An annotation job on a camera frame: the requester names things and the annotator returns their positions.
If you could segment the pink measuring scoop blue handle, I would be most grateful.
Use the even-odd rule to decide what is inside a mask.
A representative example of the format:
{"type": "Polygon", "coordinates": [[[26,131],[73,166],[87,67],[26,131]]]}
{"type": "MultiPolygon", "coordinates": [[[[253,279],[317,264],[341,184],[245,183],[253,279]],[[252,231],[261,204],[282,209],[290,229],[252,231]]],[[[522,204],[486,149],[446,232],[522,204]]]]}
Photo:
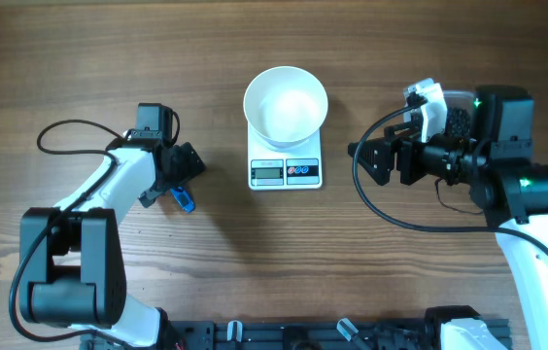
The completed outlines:
{"type": "Polygon", "coordinates": [[[185,188],[177,187],[171,189],[170,192],[184,211],[186,211],[187,213],[191,213],[195,210],[195,204],[193,202],[193,199],[185,188]]]}

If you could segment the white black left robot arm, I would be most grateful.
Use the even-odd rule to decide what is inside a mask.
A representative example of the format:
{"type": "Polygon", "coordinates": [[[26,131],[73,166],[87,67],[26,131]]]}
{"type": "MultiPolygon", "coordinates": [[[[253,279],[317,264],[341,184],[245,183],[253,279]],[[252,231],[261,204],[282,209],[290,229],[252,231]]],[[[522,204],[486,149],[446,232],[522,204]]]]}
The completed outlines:
{"type": "Polygon", "coordinates": [[[127,292],[119,226],[135,202],[148,208],[170,193],[194,210],[186,184],[206,166],[191,143],[177,143],[180,119],[141,103],[135,126],[100,150],[97,170],[52,207],[21,218],[19,264],[9,291],[15,330],[35,341],[79,337],[88,346],[184,349],[167,313],[127,292]]]}

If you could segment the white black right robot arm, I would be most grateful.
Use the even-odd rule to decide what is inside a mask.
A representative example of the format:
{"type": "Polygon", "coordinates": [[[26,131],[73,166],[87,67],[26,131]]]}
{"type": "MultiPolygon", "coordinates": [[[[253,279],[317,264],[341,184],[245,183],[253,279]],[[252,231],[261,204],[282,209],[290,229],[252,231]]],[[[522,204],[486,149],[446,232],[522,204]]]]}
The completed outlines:
{"type": "Polygon", "coordinates": [[[529,92],[514,86],[445,90],[424,80],[405,105],[348,147],[354,173],[378,185],[397,171],[404,185],[426,176],[465,184],[484,229],[495,236],[512,273],[531,347],[548,349],[548,164],[533,160],[529,92]]]}

